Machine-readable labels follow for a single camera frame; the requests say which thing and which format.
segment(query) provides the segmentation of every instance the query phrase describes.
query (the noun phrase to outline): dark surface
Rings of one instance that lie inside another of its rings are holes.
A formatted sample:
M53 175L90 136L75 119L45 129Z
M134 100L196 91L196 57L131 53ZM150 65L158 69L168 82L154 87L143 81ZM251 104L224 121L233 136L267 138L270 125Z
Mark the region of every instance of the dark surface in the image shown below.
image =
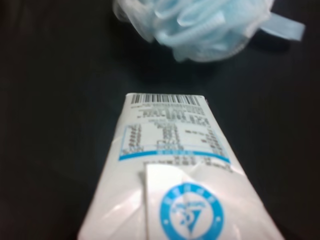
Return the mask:
M288 239L320 239L320 2L278 0L302 43L260 32L232 59L178 64L110 0L0 1L0 239L73 240L129 92L204 95Z

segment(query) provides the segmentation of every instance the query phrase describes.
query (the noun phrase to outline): white carton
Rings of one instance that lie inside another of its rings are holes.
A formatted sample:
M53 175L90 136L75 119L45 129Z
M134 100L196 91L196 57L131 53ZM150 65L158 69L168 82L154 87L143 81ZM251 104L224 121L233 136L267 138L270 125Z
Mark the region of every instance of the white carton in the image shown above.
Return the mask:
M282 240L203 96L126 96L78 240Z

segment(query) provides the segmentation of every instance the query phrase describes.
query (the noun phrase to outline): blue stripe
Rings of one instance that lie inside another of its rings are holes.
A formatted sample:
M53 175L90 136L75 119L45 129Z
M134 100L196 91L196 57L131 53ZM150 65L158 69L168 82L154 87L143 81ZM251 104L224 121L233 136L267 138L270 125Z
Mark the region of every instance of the blue stripe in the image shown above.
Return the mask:
M210 152L204 152L204 151L184 151L184 150L160 150L160 151L143 151L143 152L136 152L131 153L127 155L123 155L119 157L119 161L127 160L127 159L133 159L133 158L139 158L144 156L150 156L150 155L193 155L193 156L207 156L207 157L214 157L217 159L220 159L222 161L225 161L227 163L230 163L230 160L224 156L220 156L218 154L210 153Z

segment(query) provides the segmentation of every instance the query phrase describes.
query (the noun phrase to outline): circular emblem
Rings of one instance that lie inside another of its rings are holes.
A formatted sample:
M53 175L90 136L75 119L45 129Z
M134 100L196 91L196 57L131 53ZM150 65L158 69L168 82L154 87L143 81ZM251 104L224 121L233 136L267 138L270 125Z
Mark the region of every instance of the circular emblem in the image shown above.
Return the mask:
M200 185L171 188L160 207L162 228L170 240L215 240L224 225L218 199Z

